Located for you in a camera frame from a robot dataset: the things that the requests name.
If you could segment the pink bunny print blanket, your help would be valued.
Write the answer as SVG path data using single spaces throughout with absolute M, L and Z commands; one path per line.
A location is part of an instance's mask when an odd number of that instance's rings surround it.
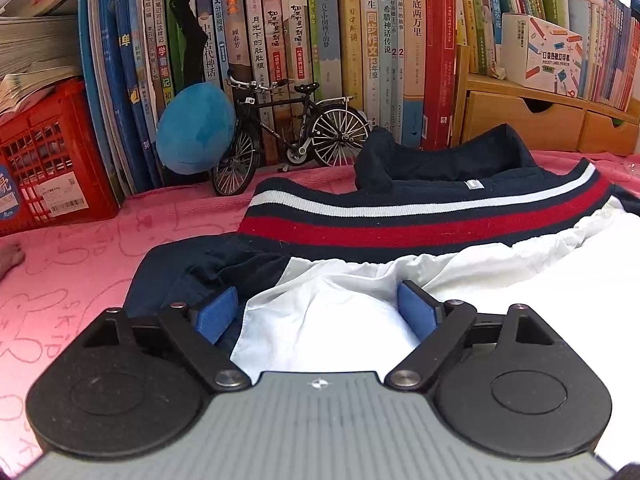
M 338 194 L 333 181 L 328 170 L 317 170 L 311 182 L 294 182 Z M 1 463 L 7 471 L 39 455 L 26 393 L 44 369 L 100 312 L 126 309 L 134 274 L 153 248 L 234 232 L 253 195 L 182 200 L 159 192 L 134 200 L 113 221 L 6 239 L 17 262 L 1 284 Z

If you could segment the blue plush ball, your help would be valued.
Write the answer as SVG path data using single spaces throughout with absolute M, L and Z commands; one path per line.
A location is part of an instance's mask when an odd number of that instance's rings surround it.
M 188 176 L 212 170 L 230 148 L 235 110 L 228 96 L 200 82 L 183 89 L 165 108 L 156 133 L 160 162 Z

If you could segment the row of upright books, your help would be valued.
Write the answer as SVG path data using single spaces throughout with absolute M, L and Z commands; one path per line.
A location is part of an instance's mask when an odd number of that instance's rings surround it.
M 239 80 L 320 84 L 316 101 L 352 96 L 371 131 L 407 148 L 451 148 L 457 50 L 470 72 L 506 80 L 502 14 L 528 14 L 582 36 L 577 99 L 626 110 L 639 101 L 639 0 L 79 0 L 82 72 L 96 140 L 119 198 L 182 181 L 156 133 L 185 88 L 210 82 L 232 102 Z

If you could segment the navy white jacket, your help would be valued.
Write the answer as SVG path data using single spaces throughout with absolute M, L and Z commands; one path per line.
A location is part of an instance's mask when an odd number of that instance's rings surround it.
M 216 346 L 257 380 L 387 375 L 419 344 L 398 312 L 402 281 L 487 313 L 527 304 L 610 390 L 602 457 L 638 460 L 638 180 L 585 158 L 556 174 L 506 125 L 439 152 L 374 130 L 355 172 L 346 194 L 260 182 L 234 232 L 153 248 L 126 311 L 150 318 L 182 302 L 194 321 L 235 287 L 239 309 Z

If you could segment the wooden desk drawer organizer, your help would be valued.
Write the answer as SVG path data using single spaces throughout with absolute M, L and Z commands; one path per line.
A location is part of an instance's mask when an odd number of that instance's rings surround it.
M 639 101 L 626 110 L 534 90 L 470 72 L 471 49 L 457 50 L 453 148 L 498 125 L 511 126 L 530 150 L 611 153 L 639 148 Z

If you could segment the red plastic crate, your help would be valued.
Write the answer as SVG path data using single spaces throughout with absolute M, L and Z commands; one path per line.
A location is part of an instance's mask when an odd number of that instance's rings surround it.
M 84 82 L 60 81 L 1 126 L 3 236 L 115 217 Z

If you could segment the white label printer box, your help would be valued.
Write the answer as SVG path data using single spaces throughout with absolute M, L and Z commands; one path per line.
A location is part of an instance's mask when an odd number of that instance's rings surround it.
M 584 45 L 577 32 L 533 15 L 503 13 L 501 66 L 520 86 L 577 98 Z

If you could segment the stack of papers and books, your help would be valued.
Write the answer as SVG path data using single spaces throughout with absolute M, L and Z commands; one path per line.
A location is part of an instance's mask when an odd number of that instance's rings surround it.
M 1 0 L 1 122 L 81 75 L 78 0 Z

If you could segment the miniature black bicycle model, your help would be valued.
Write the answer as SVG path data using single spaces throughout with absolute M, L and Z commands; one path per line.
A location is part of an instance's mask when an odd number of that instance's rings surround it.
M 245 93 L 235 101 L 236 122 L 232 141 L 210 176 L 219 196 L 244 193 L 258 167 L 266 160 L 265 134 L 284 149 L 285 165 L 299 167 L 313 160 L 322 167 L 349 165 L 359 155 L 371 132 L 366 116 L 352 107 L 352 96 L 316 101 L 314 94 L 320 84 L 296 84 L 297 96 L 283 101 L 262 102 L 260 98 L 273 94 L 288 82 L 284 79 L 261 84 L 244 81 L 228 73 L 230 86 Z M 286 136 L 265 122 L 262 112 L 277 106 L 298 105 L 293 117 L 294 132 Z

